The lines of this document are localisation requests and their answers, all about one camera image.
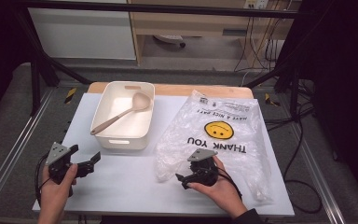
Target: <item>ladle handle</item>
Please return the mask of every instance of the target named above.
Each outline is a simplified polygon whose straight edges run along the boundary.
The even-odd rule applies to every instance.
[[[120,119],[121,117],[123,117],[124,115],[126,115],[127,113],[131,112],[133,109],[128,109],[126,111],[124,111],[123,113],[105,121],[104,123],[98,125],[97,127],[95,127],[90,134],[91,135],[95,135],[97,133],[100,133],[101,131],[105,130],[107,127],[109,127],[110,125],[112,125],[114,122],[116,122],[118,119]]]

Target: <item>sleeve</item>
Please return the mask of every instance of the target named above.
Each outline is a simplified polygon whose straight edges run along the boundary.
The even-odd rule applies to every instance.
[[[232,224],[264,224],[255,209],[251,209],[242,215],[234,218]]]

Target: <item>ladle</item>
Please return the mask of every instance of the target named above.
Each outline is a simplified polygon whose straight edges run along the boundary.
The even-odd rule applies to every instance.
[[[149,96],[147,96],[146,94],[139,92],[139,91],[136,92],[132,96],[132,108],[130,108],[130,109],[122,112],[121,114],[113,117],[112,119],[109,119],[109,120],[105,121],[104,123],[98,125],[91,131],[91,135],[100,133],[101,131],[103,131],[107,127],[109,127],[111,124],[116,122],[118,119],[121,119],[123,116],[130,113],[131,111],[138,111],[138,110],[146,109],[150,106],[150,104],[151,104],[151,100],[150,100]]]

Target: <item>smiley face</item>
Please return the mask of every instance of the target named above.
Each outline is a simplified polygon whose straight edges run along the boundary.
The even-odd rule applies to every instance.
[[[234,135],[232,127],[224,121],[214,121],[207,123],[204,127],[205,132],[212,138],[229,139]]]

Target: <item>white plastic bin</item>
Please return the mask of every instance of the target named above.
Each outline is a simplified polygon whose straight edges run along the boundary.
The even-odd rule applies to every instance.
[[[148,144],[147,133],[153,115],[155,87],[147,82],[114,81],[106,86],[92,120],[91,130],[132,107],[132,96],[141,91],[151,99],[142,111],[125,115],[100,133],[95,134],[104,148],[143,149]]]

